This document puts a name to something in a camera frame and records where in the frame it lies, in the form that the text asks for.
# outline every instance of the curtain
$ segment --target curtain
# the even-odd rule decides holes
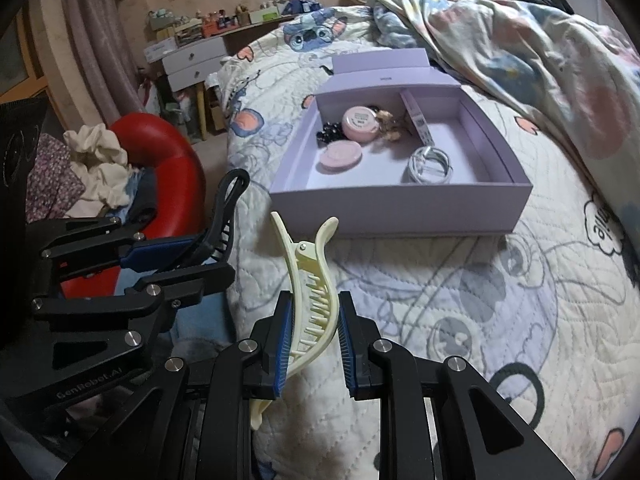
[[[115,0],[62,0],[76,59],[106,124],[143,112],[136,65]]]

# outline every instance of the purple box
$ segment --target purple box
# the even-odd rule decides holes
[[[406,164],[418,137],[375,140],[360,163],[323,171],[316,132],[355,105],[404,113],[408,89],[436,147],[453,168],[447,184],[416,184]],[[460,83],[430,67],[423,49],[377,50],[334,57],[334,76],[316,93],[287,149],[270,195],[292,234],[316,232],[339,219],[343,237],[488,235],[513,231],[532,190],[504,137]]]

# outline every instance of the red inflatable chair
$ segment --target red inflatable chair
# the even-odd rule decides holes
[[[136,166],[152,167],[158,182],[158,214],[142,232],[147,239],[196,234],[204,229],[205,179],[187,140],[151,114],[129,114],[110,127]],[[119,267],[62,284],[67,298],[112,296]]]

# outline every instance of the quilted bedspread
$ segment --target quilted bedspread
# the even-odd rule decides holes
[[[279,161],[330,77],[332,56],[380,48],[378,35],[369,7],[323,9],[253,42],[219,73],[229,163],[252,178],[236,211],[237,277],[228,294],[241,337],[289,287],[268,219]],[[534,185],[514,232],[336,239],[328,261],[338,290],[350,290],[385,337],[417,356],[468,359],[577,479],[596,478],[640,416],[636,254],[555,137],[464,88]],[[265,412],[254,436],[263,478],[376,478],[379,408],[349,398],[336,338]]]

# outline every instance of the pink round container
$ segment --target pink round container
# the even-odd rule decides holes
[[[342,132],[349,140],[371,142],[380,132],[380,123],[371,108],[354,106],[342,117]]]
[[[359,163],[362,148],[353,140],[336,140],[320,155],[320,164],[331,171],[348,170]]]

